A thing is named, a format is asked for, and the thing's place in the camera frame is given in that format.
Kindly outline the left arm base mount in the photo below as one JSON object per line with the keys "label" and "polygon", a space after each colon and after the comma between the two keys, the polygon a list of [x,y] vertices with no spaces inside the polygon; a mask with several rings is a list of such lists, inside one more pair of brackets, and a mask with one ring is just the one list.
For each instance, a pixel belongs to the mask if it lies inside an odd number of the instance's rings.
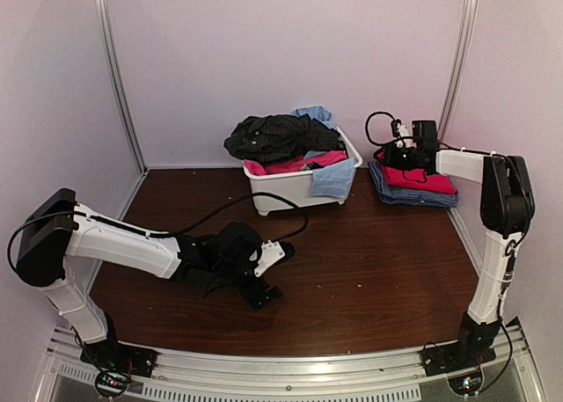
{"label": "left arm base mount", "polygon": [[157,352],[121,343],[114,348],[90,345],[82,349],[80,360],[96,368],[119,372],[126,376],[151,378]]}

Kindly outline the black striped shirt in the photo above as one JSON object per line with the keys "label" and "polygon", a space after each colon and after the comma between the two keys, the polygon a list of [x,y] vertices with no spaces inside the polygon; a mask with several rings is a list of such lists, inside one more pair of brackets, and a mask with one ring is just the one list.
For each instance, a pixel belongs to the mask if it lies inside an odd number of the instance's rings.
{"label": "black striped shirt", "polygon": [[237,124],[223,147],[239,160],[285,162],[311,150],[344,150],[340,133],[308,114],[249,116]]}

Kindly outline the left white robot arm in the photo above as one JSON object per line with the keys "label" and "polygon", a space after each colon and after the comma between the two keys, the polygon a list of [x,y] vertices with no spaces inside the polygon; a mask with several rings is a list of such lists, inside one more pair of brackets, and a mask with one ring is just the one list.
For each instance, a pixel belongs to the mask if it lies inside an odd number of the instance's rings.
{"label": "left white robot arm", "polygon": [[110,315],[73,277],[68,258],[98,259],[172,282],[203,282],[208,292],[234,287],[261,309],[282,294],[267,283],[266,271],[295,253],[291,243],[265,241],[241,222],[199,238],[136,227],[77,203],[68,188],[37,208],[9,242],[19,244],[17,252],[6,250],[12,271],[44,293],[74,327],[85,356],[108,370],[123,369],[132,356],[118,341]]}

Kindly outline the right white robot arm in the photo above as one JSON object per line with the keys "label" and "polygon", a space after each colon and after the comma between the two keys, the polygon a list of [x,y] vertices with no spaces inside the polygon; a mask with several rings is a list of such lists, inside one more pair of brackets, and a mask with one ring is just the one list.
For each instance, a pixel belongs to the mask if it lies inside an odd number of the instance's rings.
{"label": "right white robot arm", "polygon": [[400,171],[422,170],[480,185],[480,219],[486,249],[473,299],[462,317],[451,360],[472,366],[493,345],[502,327],[502,310],[513,280],[519,246],[527,235],[535,203],[525,161],[519,156],[463,150],[441,143],[434,121],[413,121],[407,128],[391,119],[392,140],[375,157]]}

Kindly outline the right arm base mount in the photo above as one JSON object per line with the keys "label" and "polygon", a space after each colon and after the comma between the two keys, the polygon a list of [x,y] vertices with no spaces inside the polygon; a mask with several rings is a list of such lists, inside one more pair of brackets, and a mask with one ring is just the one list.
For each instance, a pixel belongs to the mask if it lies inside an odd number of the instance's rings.
{"label": "right arm base mount", "polygon": [[439,376],[464,369],[476,369],[480,364],[496,359],[496,353],[491,347],[472,353],[464,351],[457,341],[444,345],[428,342],[423,346],[419,355],[426,376]]}

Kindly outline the red t-shirt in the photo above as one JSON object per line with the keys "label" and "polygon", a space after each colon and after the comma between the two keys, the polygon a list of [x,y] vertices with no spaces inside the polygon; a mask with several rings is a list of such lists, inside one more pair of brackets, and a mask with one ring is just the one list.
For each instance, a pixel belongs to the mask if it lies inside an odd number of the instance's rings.
{"label": "red t-shirt", "polygon": [[447,176],[427,175],[423,169],[402,171],[388,166],[381,166],[384,179],[389,186],[417,189],[439,194],[455,195],[457,189]]}

